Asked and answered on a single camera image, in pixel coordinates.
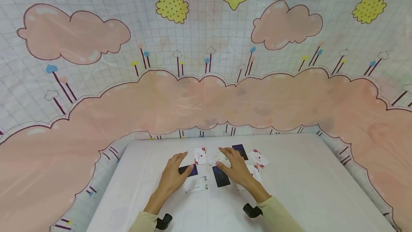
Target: black device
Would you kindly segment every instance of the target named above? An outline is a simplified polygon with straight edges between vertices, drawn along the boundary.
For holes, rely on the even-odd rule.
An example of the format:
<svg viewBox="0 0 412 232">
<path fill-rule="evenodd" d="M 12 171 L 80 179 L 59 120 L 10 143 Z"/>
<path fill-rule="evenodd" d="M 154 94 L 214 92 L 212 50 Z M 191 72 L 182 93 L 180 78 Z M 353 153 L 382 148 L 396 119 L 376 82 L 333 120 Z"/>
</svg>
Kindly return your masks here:
<svg viewBox="0 0 412 232">
<path fill-rule="evenodd" d="M 172 219 L 173 217 L 169 213 L 166 213 L 163 219 L 157 218 L 156 228 L 159 230 L 167 229 Z"/>
<path fill-rule="evenodd" d="M 246 212 L 249 218 L 256 218 L 259 215 L 263 216 L 263 212 L 259 207 L 252 208 L 250 204 L 245 204 L 243 207 L 243 211 Z"/>
</svg>

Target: card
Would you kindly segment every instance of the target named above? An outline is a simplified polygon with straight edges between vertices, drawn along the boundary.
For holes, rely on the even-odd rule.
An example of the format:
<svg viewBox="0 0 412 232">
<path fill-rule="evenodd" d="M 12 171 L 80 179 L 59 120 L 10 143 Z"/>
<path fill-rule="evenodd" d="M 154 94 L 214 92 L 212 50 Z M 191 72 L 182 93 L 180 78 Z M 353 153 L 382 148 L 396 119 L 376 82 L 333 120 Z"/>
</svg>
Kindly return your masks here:
<svg viewBox="0 0 412 232">
<path fill-rule="evenodd" d="M 195 164 L 201 165 L 206 163 L 206 148 L 195 148 Z"/>
<path fill-rule="evenodd" d="M 245 148 L 243 148 L 243 144 L 233 145 L 233 149 L 239 151 L 240 155 L 245 159 L 248 160 Z"/>
<path fill-rule="evenodd" d="M 184 166 L 184 167 L 179 167 L 179 169 L 178 169 L 179 174 L 183 174 L 183 173 L 185 172 L 185 170 L 187 169 L 188 166 L 190 166 L 190 165 L 187 165 L 187 166 Z M 189 175 L 189 176 L 192 176 L 192 175 L 197 175 L 197 167 L 196 167 L 196 165 L 193 167 L 193 170 L 192 170 L 192 172 L 190 172 L 190 175 Z"/>
<path fill-rule="evenodd" d="M 220 170 L 217 166 L 212 167 L 212 169 L 218 188 L 225 185 L 230 185 L 229 177 L 222 170 Z"/>
<path fill-rule="evenodd" d="M 253 178 L 255 178 L 259 183 L 262 184 L 262 177 L 260 176 L 259 168 L 258 165 L 251 165 L 248 164 L 246 165 L 247 169 L 249 170 L 250 174 L 252 175 Z M 241 190 L 246 190 L 243 186 L 236 184 L 236 190 L 241 191 Z"/>
<path fill-rule="evenodd" d="M 221 151 L 208 157 L 209 166 L 216 166 L 216 161 L 222 162 L 228 168 L 231 167 L 229 159 Z"/>
<path fill-rule="evenodd" d="M 187 178 L 183 184 L 183 188 L 185 189 L 185 194 L 207 190 L 206 176 L 200 178 Z"/>
<path fill-rule="evenodd" d="M 257 149 L 254 149 L 248 155 L 252 160 L 256 161 L 261 168 L 269 164 L 269 159 L 266 159 Z"/>
</svg>

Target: white table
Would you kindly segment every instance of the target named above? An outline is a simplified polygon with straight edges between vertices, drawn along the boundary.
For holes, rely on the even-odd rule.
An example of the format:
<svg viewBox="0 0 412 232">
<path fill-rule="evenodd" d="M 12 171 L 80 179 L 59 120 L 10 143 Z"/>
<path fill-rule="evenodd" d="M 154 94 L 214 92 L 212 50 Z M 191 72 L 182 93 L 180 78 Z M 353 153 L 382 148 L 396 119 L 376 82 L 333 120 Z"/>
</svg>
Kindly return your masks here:
<svg viewBox="0 0 412 232">
<path fill-rule="evenodd" d="M 117 167 L 87 232 L 125 232 L 143 210 L 168 159 L 189 151 L 181 166 L 193 162 L 193 148 L 243 144 L 257 148 L 270 164 L 261 170 L 263 186 L 276 196 L 306 232 L 394 231 L 371 200 L 315 134 L 247 135 L 131 142 Z M 166 231 L 268 231 L 262 216 L 250 219 L 242 208 L 255 202 L 235 184 L 217 188 L 212 168 L 198 165 L 209 190 L 172 195 L 159 214 L 173 216 Z"/>
</svg>

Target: backdrop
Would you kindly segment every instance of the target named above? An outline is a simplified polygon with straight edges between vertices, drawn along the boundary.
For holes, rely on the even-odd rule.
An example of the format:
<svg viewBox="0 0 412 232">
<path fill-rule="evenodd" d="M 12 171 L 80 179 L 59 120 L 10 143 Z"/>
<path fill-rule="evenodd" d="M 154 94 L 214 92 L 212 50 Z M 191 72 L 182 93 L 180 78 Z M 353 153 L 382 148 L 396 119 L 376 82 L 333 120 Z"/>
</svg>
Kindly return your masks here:
<svg viewBox="0 0 412 232">
<path fill-rule="evenodd" d="M 1 0 L 0 227 L 84 232 L 131 140 L 314 132 L 412 231 L 411 3 Z"/>
</svg>

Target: beige sleeve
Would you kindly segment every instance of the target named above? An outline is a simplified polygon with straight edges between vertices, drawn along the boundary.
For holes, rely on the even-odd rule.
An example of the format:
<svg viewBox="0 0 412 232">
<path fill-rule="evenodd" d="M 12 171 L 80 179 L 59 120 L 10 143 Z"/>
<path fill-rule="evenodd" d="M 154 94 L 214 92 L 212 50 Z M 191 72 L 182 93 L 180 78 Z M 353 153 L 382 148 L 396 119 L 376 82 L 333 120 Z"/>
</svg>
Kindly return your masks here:
<svg viewBox="0 0 412 232">
<path fill-rule="evenodd" d="M 139 212 L 137 218 L 133 222 L 128 232 L 152 232 L 157 225 L 157 216 L 147 213 Z"/>
<path fill-rule="evenodd" d="M 274 232 L 304 232 L 285 207 L 275 198 L 270 197 L 257 206 L 263 212 L 263 218 Z"/>
</svg>

